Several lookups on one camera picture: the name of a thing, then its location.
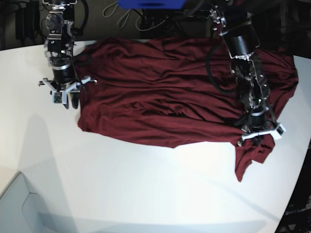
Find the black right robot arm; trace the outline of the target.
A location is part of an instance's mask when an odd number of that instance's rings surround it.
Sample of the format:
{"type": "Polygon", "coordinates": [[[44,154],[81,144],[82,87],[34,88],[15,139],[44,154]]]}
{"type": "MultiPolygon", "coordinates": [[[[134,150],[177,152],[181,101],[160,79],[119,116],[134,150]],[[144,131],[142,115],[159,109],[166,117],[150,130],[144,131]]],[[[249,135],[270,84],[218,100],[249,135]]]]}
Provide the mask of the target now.
{"type": "Polygon", "coordinates": [[[48,36],[44,43],[44,55],[53,72],[53,79],[44,78],[38,85],[50,88],[52,102],[62,104],[66,109],[70,105],[78,108],[80,91],[89,76],[80,79],[74,64],[74,5],[75,0],[44,0],[42,4],[49,6],[46,16],[48,36]]]}

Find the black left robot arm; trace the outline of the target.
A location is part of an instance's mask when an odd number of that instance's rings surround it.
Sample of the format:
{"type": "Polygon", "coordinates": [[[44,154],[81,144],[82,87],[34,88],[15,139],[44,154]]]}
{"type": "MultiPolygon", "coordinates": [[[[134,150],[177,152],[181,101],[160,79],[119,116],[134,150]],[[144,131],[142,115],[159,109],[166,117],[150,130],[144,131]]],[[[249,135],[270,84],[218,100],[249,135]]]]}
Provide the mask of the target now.
{"type": "Polygon", "coordinates": [[[231,59],[230,70],[237,83],[235,92],[245,108],[236,124],[246,133],[269,129],[272,123],[268,120],[266,101],[270,89],[256,53],[260,41],[251,14],[231,0],[193,0],[185,16],[195,16],[199,10],[206,10],[208,19],[220,26],[219,35],[231,59]]]}

